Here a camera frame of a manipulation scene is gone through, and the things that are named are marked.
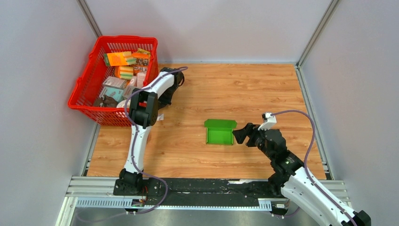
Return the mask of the clear plastic wrapper scrap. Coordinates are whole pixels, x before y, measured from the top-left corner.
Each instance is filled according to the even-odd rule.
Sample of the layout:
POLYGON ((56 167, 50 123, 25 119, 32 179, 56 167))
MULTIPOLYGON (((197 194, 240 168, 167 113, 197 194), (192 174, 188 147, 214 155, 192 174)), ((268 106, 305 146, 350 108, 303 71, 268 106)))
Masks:
POLYGON ((164 120, 164 114, 163 113, 158 114, 157 121, 162 121, 162 120, 164 120))

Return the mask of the green paper box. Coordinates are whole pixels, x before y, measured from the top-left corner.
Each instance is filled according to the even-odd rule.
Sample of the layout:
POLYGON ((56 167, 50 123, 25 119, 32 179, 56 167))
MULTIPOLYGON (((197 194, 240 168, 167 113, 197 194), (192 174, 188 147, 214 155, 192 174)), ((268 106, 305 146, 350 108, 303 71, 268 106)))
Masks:
POLYGON ((206 128, 206 144, 233 145, 233 130, 237 127, 235 120, 207 119, 204 121, 206 128))

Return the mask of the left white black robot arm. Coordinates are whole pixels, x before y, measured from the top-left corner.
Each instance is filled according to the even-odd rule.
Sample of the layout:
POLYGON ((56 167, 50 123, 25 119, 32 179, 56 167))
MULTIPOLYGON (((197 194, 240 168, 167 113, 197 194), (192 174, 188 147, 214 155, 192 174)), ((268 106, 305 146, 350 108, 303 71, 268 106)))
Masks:
POLYGON ((184 83, 183 71, 164 67, 159 75, 141 89, 134 89, 124 110, 132 123, 132 137, 124 168, 115 181, 114 195, 139 195, 144 189, 144 153, 149 133, 158 120, 158 111, 171 105, 174 92, 184 83))

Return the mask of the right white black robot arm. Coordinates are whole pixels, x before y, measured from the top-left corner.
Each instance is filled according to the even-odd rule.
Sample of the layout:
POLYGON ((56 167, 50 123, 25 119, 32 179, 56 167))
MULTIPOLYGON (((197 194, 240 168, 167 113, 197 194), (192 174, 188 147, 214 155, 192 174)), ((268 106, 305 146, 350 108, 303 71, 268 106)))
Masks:
POLYGON ((256 147, 271 161, 274 174, 268 179, 269 193, 286 197, 311 216, 320 226, 369 226, 371 217, 357 212, 332 194, 292 153, 278 129, 261 130, 248 123, 232 133, 238 144, 256 147))

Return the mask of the grey pink carton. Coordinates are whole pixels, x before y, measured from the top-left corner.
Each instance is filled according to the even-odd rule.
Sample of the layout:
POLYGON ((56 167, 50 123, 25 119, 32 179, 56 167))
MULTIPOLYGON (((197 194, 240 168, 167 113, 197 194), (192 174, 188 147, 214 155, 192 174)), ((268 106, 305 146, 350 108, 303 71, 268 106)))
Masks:
POLYGON ((136 86, 133 85, 127 85, 122 93, 122 97, 123 99, 127 99, 132 93, 133 91, 136 89, 136 86))

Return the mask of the white tape roll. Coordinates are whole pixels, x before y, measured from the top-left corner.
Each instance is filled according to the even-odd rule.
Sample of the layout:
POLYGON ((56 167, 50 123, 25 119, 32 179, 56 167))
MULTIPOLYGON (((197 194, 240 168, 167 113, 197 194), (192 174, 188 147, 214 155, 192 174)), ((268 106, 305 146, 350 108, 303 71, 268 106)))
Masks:
POLYGON ((119 102, 116 106, 117 108, 129 108, 130 107, 130 100, 122 100, 121 102, 119 102))

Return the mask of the striped sponge stack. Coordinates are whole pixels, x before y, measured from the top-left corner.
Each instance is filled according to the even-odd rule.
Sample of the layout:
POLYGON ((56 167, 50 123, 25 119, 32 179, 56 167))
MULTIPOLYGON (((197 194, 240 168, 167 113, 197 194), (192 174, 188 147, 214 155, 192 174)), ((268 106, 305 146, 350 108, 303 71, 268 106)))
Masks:
POLYGON ((131 80, 134 76, 134 68, 131 66, 116 66, 114 75, 120 79, 131 80))

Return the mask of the teal small carton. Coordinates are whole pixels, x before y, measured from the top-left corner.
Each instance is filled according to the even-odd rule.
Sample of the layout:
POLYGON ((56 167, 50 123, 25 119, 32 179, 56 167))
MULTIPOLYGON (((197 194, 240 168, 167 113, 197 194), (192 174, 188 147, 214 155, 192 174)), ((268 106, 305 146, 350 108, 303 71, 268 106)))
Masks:
POLYGON ((120 102, 123 100, 123 90, 113 87, 104 87, 99 94, 99 97, 112 97, 115 101, 120 102))

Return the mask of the grey small carton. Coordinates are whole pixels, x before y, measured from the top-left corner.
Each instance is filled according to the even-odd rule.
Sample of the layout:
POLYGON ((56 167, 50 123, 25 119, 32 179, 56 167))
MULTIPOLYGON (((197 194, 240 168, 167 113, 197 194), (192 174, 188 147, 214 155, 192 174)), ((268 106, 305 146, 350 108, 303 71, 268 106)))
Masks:
POLYGON ((102 83, 104 87, 111 87, 116 89, 124 89, 128 81, 118 77, 108 76, 102 83))

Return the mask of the orange sponge pack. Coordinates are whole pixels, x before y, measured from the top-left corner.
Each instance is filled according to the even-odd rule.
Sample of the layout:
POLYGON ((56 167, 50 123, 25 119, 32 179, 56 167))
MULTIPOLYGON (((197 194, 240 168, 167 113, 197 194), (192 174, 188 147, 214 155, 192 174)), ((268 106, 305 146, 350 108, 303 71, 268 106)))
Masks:
POLYGON ((104 62, 107 66, 127 66, 134 65, 136 59, 131 51, 113 52, 104 54, 104 62))

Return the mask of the red plastic basket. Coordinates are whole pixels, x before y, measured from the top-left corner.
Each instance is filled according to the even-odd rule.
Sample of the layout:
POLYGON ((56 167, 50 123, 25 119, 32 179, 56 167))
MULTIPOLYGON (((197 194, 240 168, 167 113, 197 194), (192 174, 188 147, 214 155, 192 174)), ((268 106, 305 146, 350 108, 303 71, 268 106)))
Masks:
POLYGON ((150 51, 151 59, 144 80, 146 86, 159 74, 157 46, 158 40, 154 37, 132 35, 99 37, 88 55, 85 69, 76 80, 68 101, 69 108, 80 111, 99 125, 129 127, 131 123, 122 108, 93 106, 94 101, 103 90, 103 82, 113 75, 113 69, 106 66, 104 62, 104 54, 123 51, 135 52, 138 48, 150 51))

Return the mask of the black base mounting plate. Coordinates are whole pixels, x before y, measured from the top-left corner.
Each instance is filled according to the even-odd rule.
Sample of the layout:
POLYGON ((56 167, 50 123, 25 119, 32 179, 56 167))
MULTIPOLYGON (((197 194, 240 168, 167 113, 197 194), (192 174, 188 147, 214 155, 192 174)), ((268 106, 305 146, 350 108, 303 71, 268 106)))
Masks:
POLYGON ((282 201, 265 180, 144 178, 144 188, 137 196, 146 206, 255 207, 261 199, 282 201))

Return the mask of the aluminium frame rail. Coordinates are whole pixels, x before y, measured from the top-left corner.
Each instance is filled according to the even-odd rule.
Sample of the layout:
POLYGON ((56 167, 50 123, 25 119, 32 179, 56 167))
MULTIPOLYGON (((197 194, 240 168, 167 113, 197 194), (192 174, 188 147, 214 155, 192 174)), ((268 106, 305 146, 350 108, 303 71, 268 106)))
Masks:
POLYGON ((287 217, 296 204, 321 226, 367 226, 369 217, 331 191, 338 181, 318 181, 304 171, 289 179, 73 177, 56 224, 72 222, 77 207, 117 208, 122 215, 146 210, 249 210, 287 217))

